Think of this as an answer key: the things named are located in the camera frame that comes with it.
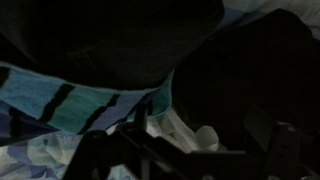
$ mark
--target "black stripe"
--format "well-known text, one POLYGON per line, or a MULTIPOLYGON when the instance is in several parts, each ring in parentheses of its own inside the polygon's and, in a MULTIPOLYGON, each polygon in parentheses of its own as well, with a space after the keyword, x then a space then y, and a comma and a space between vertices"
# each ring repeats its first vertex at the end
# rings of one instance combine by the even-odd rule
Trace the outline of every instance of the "black stripe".
POLYGON ((21 136, 21 115, 22 113, 16 108, 9 109, 9 115, 12 117, 10 122, 10 136, 18 138, 21 136))
POLYGON ((43 114, 39 121, 49 122, 54 114, 54 111, 68 97, 68 94, 74 89, 74 86, 64 84, 54 95, 54 98, 46 105, 43 114))
POLYGON ((132 113, 134 113, 134 112, 136 111, 136 109, 137 109, 137 106, 138 106, 139 104, 141 104, 141 103, 144 103, 144 101, 146 100, 146 98, 148 98, 151 94, 152 94, 152 93, 145 94, 145 95, 139 100, 139 102, 138 102, 137 104, 135 104, 135 105, 131 108, 131 110, 129 111, 129 113, 127 114, 126 117, 117 120, 115 123, 113 123, 111 126, 107 127, 105 130, 108 130, 110 127, 112 127, 112 126, 114 126, 114 125, 116 125, 116 124, 126 122, 126 121, 128 120, 128 116, 130 116, 132 113))
POLYGON ((0 67, 0 87, 2 87, 4 82, 8 79, 9 72, 10 72, 9 68, 0 67))
POLYGON ((88 129, 92 126, 93 122, 100 117, 100 115, 105 112, 109 107, 115 106, 117 104, 117 100, 120 97, 119 94, 115 94, 112 96, 110 101, 106 106, 101 106, 97 110, 93 112, 93 114, 90 115, 90 117, 87 119, 86 124, 83 126, 81 131, 79 131, 78 134, 84 134, 88 129))

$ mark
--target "teal fabric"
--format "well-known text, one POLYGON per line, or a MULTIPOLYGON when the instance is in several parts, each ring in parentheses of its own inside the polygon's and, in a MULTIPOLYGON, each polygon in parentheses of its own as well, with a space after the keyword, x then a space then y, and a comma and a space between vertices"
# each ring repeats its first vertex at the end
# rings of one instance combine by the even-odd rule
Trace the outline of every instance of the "teal fabric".
POLYGON ((32 73, 10 69, 9 78, 0 89, 0 99, 36 119, 60 88, 62 81, 44 79, 32 73))
POLYGON ((160 115, 164 113, 172 104, 172 96, 171 96, 171 86, 172 86, 172 78, 174 72, 168 75, 168 78, 158 90, 157 94, 152 100, 153 104, 153 112, 152 115, 160 115))
POLYGON ((106 106, 113 94, 77 87, 55 111, 50 125, 71 133, 78 133, 86 120, 101 106, 106 106))

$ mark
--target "cloth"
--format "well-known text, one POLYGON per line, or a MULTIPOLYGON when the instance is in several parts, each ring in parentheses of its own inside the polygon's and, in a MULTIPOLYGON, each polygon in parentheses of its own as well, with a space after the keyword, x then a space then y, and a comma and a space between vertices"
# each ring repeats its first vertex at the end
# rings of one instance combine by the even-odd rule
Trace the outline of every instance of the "cloth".
POLYGON ((55 132, 0 148, 0 178, 62 179, 81 135, 55 132))
POLYGON ((316 133, 320 45, 313 35, 285 10, 220 31, 176 69, 174 97, 191 121, 215 127, 230 149, 242 148, 243 119, 252 104, 316 133))
POLYGON ((146 89, 158 87, 212 35, 223 5, 221 0, 2 0, 0 12, 0 34, 6 49, 12 46, 9 63, 76 83, 146 89))
POLYGON ((70 134, 106 130, 125 121, 140 102, 151 103, 150 115, 171 104, 172 74, 160 88, 121 91, 73 84, 4 63, 0 67, 6 77, 0 87, 1 145, 58 130, 70 134))
POLYGON ((166 113, 148 120, 147 132, 153 137, 162 137, 185 153, 192 151, 225 151, 219 137, 210 126, 202 126, 193 132, 170 108, 166 113))
POLYGON ((233 22, 241 19, 239 25, 248 24, 279 8, 287 10, 309 27, 314 38, 320 39, 320 2, 317 0, 223 0, 223 4, 226 14, 232 14, 229 17, 233 22))

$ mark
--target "striped fabric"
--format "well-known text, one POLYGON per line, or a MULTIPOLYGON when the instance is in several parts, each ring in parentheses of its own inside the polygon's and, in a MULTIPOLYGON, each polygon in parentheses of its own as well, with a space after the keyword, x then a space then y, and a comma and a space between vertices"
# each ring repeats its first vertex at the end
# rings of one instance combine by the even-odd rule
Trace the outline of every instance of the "striped fabric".
POLYGON ((136 91, 73 84, 5 63, 0 63, 0 75, 1 146, 55 131, 106 130, 126 120, 142 101, 154 106, 151 115, 171 104, 172 75, 162 87, 136 91))

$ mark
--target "black cloth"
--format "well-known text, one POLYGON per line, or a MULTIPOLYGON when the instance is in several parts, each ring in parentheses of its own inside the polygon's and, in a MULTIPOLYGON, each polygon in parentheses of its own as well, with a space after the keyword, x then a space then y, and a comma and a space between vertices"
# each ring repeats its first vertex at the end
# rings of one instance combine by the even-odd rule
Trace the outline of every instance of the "black cloth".
POLYGON ((1 60, 78 83, 150 88, 213 34, 223 10, 221 0, 1 0, 1 60))
POLYGON ((175 71, 173 95, 193 123, 240 146, 251 105, 306 133, 320 130, 320 43, 294 14, 276 10, 216 35, 175 71))

